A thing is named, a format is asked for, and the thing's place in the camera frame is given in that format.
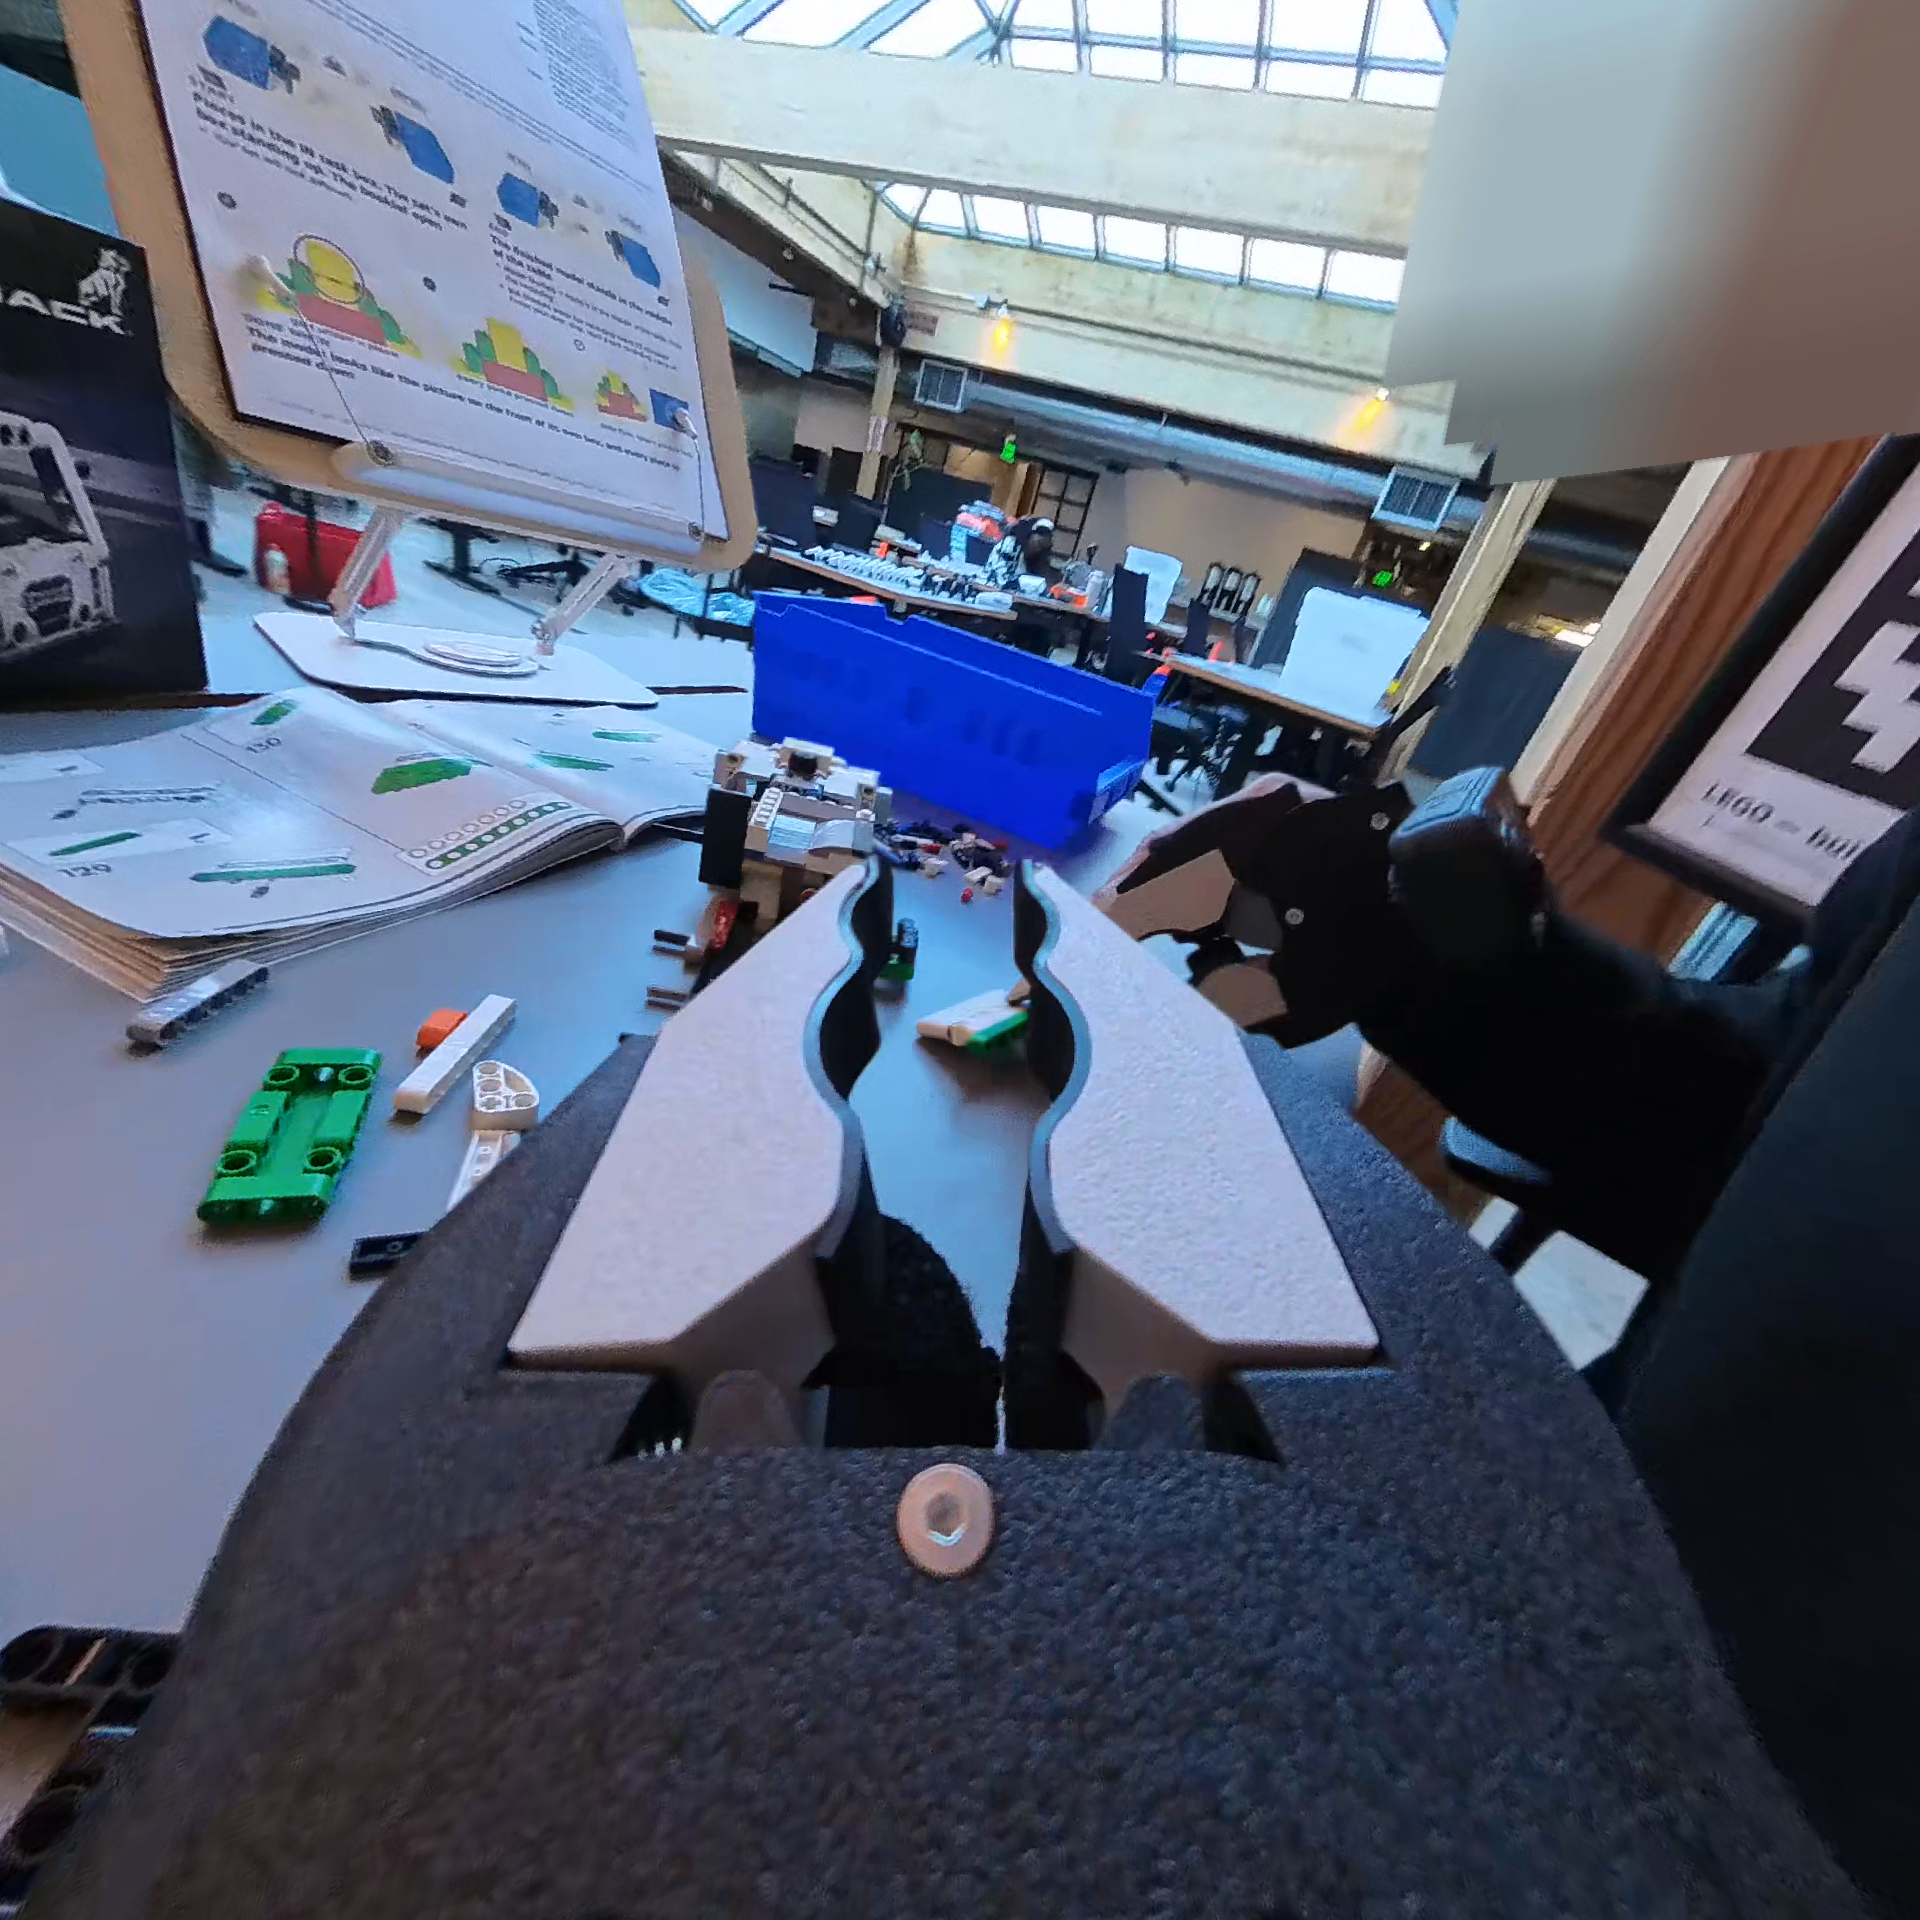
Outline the blue storage bin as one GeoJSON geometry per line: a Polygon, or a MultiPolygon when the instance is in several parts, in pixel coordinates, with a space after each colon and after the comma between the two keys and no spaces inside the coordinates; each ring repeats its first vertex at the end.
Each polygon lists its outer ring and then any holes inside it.
{"type": "Polygon", "coordinates": [[[769,591],[752,616],[752,733],[1063,848],[1144,787],[1157,696],[929,616],[769,591]]]}

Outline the cluttered background table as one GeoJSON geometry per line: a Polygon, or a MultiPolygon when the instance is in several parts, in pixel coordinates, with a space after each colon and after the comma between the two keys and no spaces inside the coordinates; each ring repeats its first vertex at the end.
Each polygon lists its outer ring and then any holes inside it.
{"type": "Polygon", "coordinates": [[[898,616],[972,616],[989,631],[1010,631],[1010,623],[1109,631],[1109,602],[1117,602],[1109,591],[1063,591],[1054,575],[1000,582],[981,558],[945,558],[945,552],[921,552],[914,541],[801,550],[801,541],[757,536],[742,568],[757,568],[801,598],[879,602],[898,616]]]}

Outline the long white lego beam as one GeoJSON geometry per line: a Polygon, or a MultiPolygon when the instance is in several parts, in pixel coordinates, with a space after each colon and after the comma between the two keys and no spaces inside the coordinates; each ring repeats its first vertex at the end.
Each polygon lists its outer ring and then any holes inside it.
{"type": "Polygon", "coordinates": [[[462,1024],[398,1079],[389,1114],[401,1119],[433,1114],[481,1057],[490,1057],[490,1036],[515,1020],[518,1020],[515,1001],[481,1001],[462,1024]]]}

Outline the partly built lego truck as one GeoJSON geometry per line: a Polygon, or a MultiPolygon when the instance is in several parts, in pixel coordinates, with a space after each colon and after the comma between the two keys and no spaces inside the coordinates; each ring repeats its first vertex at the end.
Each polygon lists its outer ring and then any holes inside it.
{"type": "Polygon", "coordinates": [[[813,903],[842,871],[868,862],[898,822],[898,787],[849,764],[813,737],[736,737],[712,762],[706,862],[712,888],[694,956],[725,956],[732,939],[757,939],[813,903]]]}

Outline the lego set box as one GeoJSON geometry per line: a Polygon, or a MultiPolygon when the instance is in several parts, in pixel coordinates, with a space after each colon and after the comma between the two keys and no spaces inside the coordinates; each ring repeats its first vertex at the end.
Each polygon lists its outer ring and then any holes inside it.
{"type": "Polygon", "coordinates": [[[144,244],[0,203],[0,696],[206,690],[144,244]]]}

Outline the printed instruction sheet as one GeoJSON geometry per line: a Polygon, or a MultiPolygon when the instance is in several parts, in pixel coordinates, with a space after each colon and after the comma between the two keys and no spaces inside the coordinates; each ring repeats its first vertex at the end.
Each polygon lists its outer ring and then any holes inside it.
{"type": "Polygon", "coordinates": [[[248,426],[725,536],[622,7],[134,7],[248,426]]]}

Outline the open instruction booklet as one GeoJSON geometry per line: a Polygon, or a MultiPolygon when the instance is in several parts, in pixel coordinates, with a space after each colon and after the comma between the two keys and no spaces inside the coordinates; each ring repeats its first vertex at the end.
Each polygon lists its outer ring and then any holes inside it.
{"type": "Polygon", "coordinates": [[[712,764],[654,710],[273,690],[9,749],[0,907],[108,992],[162,1001],[706,822],[712,764]]]}

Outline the red case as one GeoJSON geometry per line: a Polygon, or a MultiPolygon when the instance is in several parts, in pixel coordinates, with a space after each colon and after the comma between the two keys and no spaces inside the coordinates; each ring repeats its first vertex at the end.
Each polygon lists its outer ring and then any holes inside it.
{"type": "Polygon", "coordinates": [[[325,610],[355,558],[360,523],[345,523],[325,494],[284,494],[256,512],[256,582],[307,616],[325,610]]]}

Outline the wooden table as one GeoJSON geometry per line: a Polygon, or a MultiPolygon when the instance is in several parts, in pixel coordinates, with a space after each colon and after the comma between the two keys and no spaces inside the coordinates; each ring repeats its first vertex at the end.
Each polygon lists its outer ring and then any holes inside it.
{"type": "Polygon", "coordinates": [[[1233,706],[1254,706],[1254,710],[1277,710],[1292,724],[1317,724],[1317,733],[1338,733],[1338,737],[1380,737],[1390,733],[1390,710],[1333,710],[1333,706],[1310,706],[1299,690],[1277,687],[1277,673],[1248,673],[1248,666],[1211,666],[1211,654],[1159,654],[1159,673],[1175,687],[1196,687],[1196,690],[1215,690],[1233,706]]]}

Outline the person's black clothed body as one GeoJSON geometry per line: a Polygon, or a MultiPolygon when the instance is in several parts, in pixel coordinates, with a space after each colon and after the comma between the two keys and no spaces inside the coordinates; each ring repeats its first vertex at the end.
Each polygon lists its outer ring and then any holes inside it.
{"type": "Polygon", "coordinates": [[[1710,1210],[1619,1435],[1724,1667],[1880,1914],[1920,1888],[1920,931],[1710,1210]]]}

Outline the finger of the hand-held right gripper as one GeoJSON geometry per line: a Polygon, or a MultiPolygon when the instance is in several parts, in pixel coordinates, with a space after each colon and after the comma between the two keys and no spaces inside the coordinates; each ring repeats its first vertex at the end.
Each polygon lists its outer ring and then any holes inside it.
{"type": "Polygon", "coordinates": [[[1191,961],[1196,1001],[1211,1001],[1235,1032],[1283,1032],[1283,992],[1274,956],[1191,961]]]}
{"type": "Polygon", "coordinates": [[[1211,939],[1235,903],[1235,871],[1226,848],[1183,857],[1170,839],[1144,839],[1101,888],[1093,907],[1149,944],[1149,939],[1175,939],[1196,944],[1211,939]]]}

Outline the pile of small lego pins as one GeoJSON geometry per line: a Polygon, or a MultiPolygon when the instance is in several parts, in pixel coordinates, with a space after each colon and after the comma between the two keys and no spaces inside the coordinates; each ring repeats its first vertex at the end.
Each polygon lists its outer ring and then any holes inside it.
{"type": "Polygon", "coordinates": [[[945,885],[958,878],[961,903],[989,903],[1010,888],[1010,848],[978,832],[978,824],[945,824],[945,822],[889,822],[874,832],[874,857],[900,878],[945,885]]]}

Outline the black L-shaped lego beam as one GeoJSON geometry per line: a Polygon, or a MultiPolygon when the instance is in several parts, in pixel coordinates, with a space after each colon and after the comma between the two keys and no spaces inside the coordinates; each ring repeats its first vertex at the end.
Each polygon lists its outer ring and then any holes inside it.
{"type": "Polygon", "coordinates": [[[27,1624],[0,1644],[9,1904],[19,1904],[27,1879],[66,1844],[171,1667],[177,1633],[127,1624],[27,1624]]]}

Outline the wooden document stand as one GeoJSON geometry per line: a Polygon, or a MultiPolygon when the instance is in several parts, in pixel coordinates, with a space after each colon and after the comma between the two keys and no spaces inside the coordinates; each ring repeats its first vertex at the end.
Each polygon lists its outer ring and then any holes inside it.
{"type": "Polygon", "coordinates": [[[694,379],[712,411],[712,471],[725,494],[725,536],[667,541],[666,527],[580,499],[505,494],[487,471],[449,455],[398,455],[389,446],[335,446],[273,426],[248,426],[224,396],[224,363],[206,307],[206,277],[185,224],[185,189],[152,83],[152,51],[134,0],[79,0],[60,7],[60,43],[79,83],[79,109],[108,171],[108,203],[127,244],[144,244],[152,302],[159,302],[159,357],[177,411],[260,480],[292,494],[345,494],[366,509],[355,558],[345,568],[322,616],[273,610],[260,633],[307,676],[335,690],[413,690],[413,696],[528,696],[528,706],[654,706],[637,676],[599,654],[562,643],[609,591],[622,591],[639,558],[732,575],[752,541],[752,455],[742,411],[732,379],[725,302],[694,261],[682,261],[694,379]],[[449,523],[481,536],[518,536],[567,550],[589,575],[562,591],[562,602],[530,623],[528,643],[462,633],[462,631],[413,631],[360,616],[360,591],[389,558],[413,523],[449,523]]]}

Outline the white board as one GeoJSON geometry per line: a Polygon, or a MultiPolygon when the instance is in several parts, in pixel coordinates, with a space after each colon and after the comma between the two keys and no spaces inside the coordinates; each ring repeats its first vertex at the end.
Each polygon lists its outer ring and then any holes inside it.
{"type": "Polygon", "coordinates": [[[1303,591],[1277,690],[1303,710],[1375,724],[1418,633],[1428,616],[1405,602],[1303,591]]]}

